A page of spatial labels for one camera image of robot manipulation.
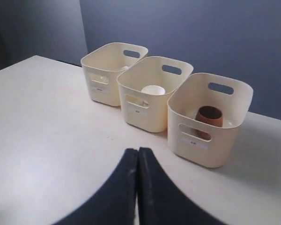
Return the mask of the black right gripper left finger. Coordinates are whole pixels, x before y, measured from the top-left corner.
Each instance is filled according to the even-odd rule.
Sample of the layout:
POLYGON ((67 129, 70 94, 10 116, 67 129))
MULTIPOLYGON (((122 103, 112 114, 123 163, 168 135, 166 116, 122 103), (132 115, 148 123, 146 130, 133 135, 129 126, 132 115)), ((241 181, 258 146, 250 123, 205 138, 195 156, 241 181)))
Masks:
POLYGON ((133 225, 138 151, 126 149, 107 181, 57 225, 133 225))

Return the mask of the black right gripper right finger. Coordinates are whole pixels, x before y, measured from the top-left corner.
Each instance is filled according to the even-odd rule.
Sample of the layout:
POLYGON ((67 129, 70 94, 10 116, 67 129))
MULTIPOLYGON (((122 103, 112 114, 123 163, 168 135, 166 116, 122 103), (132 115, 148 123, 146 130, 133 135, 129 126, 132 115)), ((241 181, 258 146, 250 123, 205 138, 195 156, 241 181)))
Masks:
POLYGON ((141 225, 221 225, 168 177, 150 148, 139 148, 138 212, 141 225))

